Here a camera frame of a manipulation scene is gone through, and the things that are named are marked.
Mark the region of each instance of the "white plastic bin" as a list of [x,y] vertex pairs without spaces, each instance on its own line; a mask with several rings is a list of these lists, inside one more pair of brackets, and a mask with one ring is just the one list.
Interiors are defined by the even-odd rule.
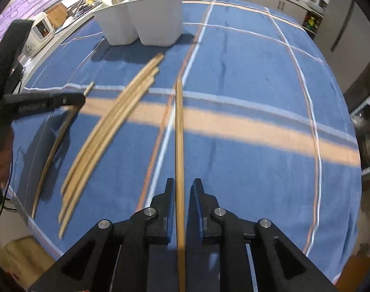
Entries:
[[138,32],[127,9],[127,0],[119,1],[119,4],[111,6],[103,4],[100,9],[92,12],[112,46],[129,45],[138,39]]
[[127,0],[140,41],[147,46],[171,46],[182,34],[182,0]]

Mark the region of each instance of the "person's arm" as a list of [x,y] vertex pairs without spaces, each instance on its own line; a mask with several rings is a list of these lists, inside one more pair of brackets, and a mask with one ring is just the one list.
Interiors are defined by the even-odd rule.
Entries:
[[11,161],[12,161],[12,147],[13,139],[15,135],[13,134],[13,129],[10,128],[7,131],[4,143],[0,149],[0,188],[4,189],[7,186],[8,178],[10,174]]

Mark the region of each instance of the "metal screw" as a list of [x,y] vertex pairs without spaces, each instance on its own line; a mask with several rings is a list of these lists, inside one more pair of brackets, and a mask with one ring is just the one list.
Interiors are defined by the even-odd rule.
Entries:
[[271,226],[271,222],[267,218],[263,218],[260,220],[260,226],[264,228],[269,228]]
[[144,214],[147,216],[153,216],[155,214],[155,208],[145,208]]
[[226,210],[225,210],[225,209],[222,209],[222,208],[216,208],[216,209],[214,210],[214,212],[215,212],[215,214],[216,214],[217,216],[223,216],[223,215],[225,215],[225,214],[226,214]]
[[106,229],[111,225],[110,221],[107,219],[103,219],[99,222],[99,228]]

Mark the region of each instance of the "white appliance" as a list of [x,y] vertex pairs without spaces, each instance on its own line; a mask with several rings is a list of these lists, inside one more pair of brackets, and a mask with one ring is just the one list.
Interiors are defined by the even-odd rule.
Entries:
[[23,54],[34,57],[53,37],[54,27],[50,24],[45,12],[35,15],[32,20],[34,24],[23,47]]

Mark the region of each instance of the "table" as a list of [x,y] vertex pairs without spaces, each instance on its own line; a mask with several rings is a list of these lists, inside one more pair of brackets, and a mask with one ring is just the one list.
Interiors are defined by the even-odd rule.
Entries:
[[[27,224],[59,258],[97,221],[128,219],[163,192],[175,167],[168,101],[183,67],[186,205],[199,177],[223,208],[248,220],[272,220],[333,280],[357,236],[361,168],[347,106],[324,57],[294,19],[249,2],[183,0],[183,19],[184,34],[168,48],[139,40],[110,46],[92,19],[36,69],[25,92],[81,91],[92,81],[96,87],[48,172],[35,220],[28,215],[36,187],[66,112],[13,124],[11,189]],[[165,59],[154,86],[114,137],[58,239],[60,188],[74,158],[119,92],[158,52]],[[174,232],[167,248],[152,252],[150,290],[176,289],[175,246]],[[189,260],[194,275],[204,265],[210,274],[197,287],[190,283],[192,291],[218,289],[217,250],[207,255]]]

